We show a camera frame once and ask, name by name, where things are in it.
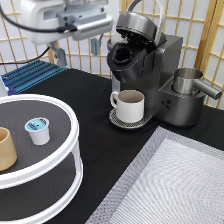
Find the tray rim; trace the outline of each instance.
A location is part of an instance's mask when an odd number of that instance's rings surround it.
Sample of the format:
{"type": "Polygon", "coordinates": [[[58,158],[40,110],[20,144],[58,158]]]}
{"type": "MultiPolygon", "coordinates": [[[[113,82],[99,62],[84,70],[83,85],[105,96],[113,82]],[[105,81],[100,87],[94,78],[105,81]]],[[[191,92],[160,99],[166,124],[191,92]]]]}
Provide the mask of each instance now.
{"type": "Polygon", "coordinates": [[[41,160],[40,162],[12,173],[0,175],[0,189],[6,189],[26,183],[52,170],[61,161],[63,161],[70,152],[72,152],[76,143],[78,142],[79,123],[77,117],[72,108],[61,100],[45,95],[23,94],[0,98],[0,106],[3,103],[27,100],[36,100],[51,103],[64,110],[71,122],[70,134],[67,137],[66,141],[54,153],[41,160]]]}

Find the beige cup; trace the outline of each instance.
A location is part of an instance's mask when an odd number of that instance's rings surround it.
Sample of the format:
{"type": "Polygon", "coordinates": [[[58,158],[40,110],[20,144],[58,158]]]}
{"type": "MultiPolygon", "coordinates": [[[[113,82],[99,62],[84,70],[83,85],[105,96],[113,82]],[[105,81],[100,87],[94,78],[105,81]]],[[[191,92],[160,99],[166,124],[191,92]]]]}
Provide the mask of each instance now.
{"type": "Polygon", "coordinates": [[[110,97],[111,105],[116,109],[116,116],[125,123],[135,123],[144,117],[145,97],[136,90],[113,92],[110,97]]]}
{"type": "Polygon", "coordinates": [[[16,160],[17,154],[11,133],[6,128],[0,128],[0,171],[10,168],[16,160]]]}

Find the blue object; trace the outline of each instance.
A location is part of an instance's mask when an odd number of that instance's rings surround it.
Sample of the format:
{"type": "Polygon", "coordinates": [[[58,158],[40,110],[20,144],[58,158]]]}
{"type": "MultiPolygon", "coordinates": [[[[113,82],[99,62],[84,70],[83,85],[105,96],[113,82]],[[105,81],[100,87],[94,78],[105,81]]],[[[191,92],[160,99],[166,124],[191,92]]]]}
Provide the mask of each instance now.
{"type": "Polygon", "coordinates": [[[9,88],[9,95],[15,95],[65,70],[67,68],[36,60],[3,75],[2,80],[9,88]]]}
{"type": "Polygon", "coordinates": [[[46,121],[44,119],[34,119],[27,124],[27,129],[30,131],[38,131],[46,126],[46,121]]]}

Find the paper screen wall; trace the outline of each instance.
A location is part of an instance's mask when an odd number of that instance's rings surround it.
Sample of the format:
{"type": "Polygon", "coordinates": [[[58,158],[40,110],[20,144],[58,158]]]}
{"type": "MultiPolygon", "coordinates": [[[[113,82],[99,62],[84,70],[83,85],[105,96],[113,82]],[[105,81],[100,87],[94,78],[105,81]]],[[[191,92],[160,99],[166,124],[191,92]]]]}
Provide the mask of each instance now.
{"type": "MultiPolygon", "coordinates": [[[[201,70],[204,81],[224,93],[224,0],[216,6],[201,70]]],[[[208,97],[206,104],[224,110],[224,97],[218,101],[208,97]]]]}
{"type": "MultiPolygon", "coordinates": [[[[131,1],[129,0],[120,0],[120,11],[125,11],[127,5],[130,2],[131,1]]],[[[211,2],[216,3],[217,0],[161,0],[161,2],[164,5],[166,12],[164,32],[167,34],[182,36],[184,38],[179,67],[194,67],[206,15],[209,9],[209,4],[211,2]]],[[[3,10],[11,19],[21,23],[20,0],[0,0],[0,3],[3,7],[3,10]]],[[[156,24],[158,24],[159,8],[154,0],[143,0],[137,5],[134,11],[147,15],[156,24]]],[[[223,24],[223,20],[224,19],[222,19],[222,22],[220,22],[219,26],[219,28],[222,30],[224,29],[223,26],[221,26],[221,24],[223,24]]],[[[99,56],[90,54],[89,40],[83,40],[80,42],[73,41],[72,38],[60,40],[60,47],[64,48],[66,51],[68,67],[110,77],[111,72],[106,63],[106,55],[108,52],[107,40],[114,32],[115,27],[111,33],[105,34],[103,38],[101,54],[99,56]]],[[[219,31],[219,39],[222,35],[222,31],[219,31]]],[[[220,52],[216,51],[216,49],[222,48],[219,46],[220,43],[221,42],[217,40],[217,44],[214,45],[214,52],[216,52],[214,54],[216,55],[212,55],[214,57],[211,57],[211,60],[209,61],[208,75],[206,73],[206,77],[208,77],[208,79],[206,79],[207,81],[210,80],[212,82],[212,77],[214,77],[216,64],[218,63],[217,60],[219,61],[220,59],[220,52]]],[[[1,62],[15,62],[32,59],[41,54],[45,49],[46,45],[35,46],[26,39],[23,30],[13,27],[8,22],[0,18],[1,62]]],[[[49,61],[49,55],[46,54],[41,60],[49,61]]],[[[0,75],[10,72],[18,67],[20,67],[20,65],[0,66],[0,75]]],[[[221,69],[219,73],[217,72],[216,81],[220,85],[219,88],[222,88],[224,84],[224,78],[222,79],[221,77],[221,69]]],[[[217,106],[214,104],[214,102],[212,102],[212,100],[209,100],[208,104],[217,106]]],[[[224,109],[224,102],[220,102],[218,104],[220,106],[223,105],[222,108],[224,109]]]]}

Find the black countertop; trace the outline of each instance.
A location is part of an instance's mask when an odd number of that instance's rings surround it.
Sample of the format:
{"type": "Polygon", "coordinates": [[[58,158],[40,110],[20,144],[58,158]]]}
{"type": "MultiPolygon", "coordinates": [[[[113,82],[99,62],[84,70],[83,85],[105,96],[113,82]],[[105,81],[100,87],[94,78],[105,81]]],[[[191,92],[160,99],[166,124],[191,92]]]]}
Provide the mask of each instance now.
{"type": "Polygon", "coordinates": [[[158,126],[224,149],[224,111],[205,106],[200,122],[191,128],[179,129],[157,120],[136,132],[115,128],[108,119],[111,86],[109,79],[72,69],[23,92],[64,101],[80,124],[83,182],[72,202],[49,224],[84,224],[158,126]]]}

